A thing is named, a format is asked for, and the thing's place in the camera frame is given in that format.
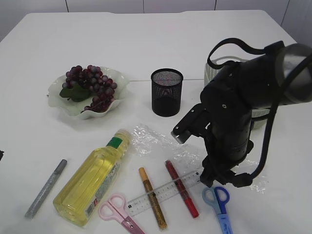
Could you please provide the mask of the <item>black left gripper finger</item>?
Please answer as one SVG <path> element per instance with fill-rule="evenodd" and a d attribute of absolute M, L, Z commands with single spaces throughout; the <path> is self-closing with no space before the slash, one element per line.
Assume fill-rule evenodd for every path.
<path fill-rule="evenodd" d="M 4 151 L 0 150 L 0 160 L 3 158 Z"/>

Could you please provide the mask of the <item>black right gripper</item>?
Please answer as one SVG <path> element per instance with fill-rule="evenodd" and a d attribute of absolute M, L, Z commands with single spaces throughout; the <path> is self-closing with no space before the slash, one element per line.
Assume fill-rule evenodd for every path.
<path fill-rule="evenodd" d="M 232 170 L 241 166 L 254 147 L 250 140 L 252 111 L 241 95 L 238 82 L 241 65 L 241 62 L 225 65 L 200 94 L 200 101 L 210 115 L 209 158 L 202 161 L 200 176 L 200 181 L 207 187 L 212 187 L 215 180 L 237 188 L 250 186 L 253 182 L 249 173 L 237 174 Z M 211 159 L 220 161 L 215 166 Z"/>

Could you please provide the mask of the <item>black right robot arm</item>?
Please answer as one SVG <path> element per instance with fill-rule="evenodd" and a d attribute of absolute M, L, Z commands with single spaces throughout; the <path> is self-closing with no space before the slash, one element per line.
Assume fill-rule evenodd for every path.
<path fill-rule="evenodd" d="M 236 38 L 224 39 L 219 46 L 235 44 L 255 55 L 246 62 L 207 63 L 217 75 L 200 94 L 209 114 L 209 131 L 204 138 L 207 157 L 200 180 L 211 187 L 215 181 L 236 187 L 251 185 L 263 170 L 273 122 L 281 105 L 310 102 L 312 99 L 312 50 L 303 44 L 285 46 L 282 41 L 263 49 L 252 48 Z M 253 147 L 250 140 L 252 111 L 269 109 L 260 161 L 252 173 L 235 174 Z"/>

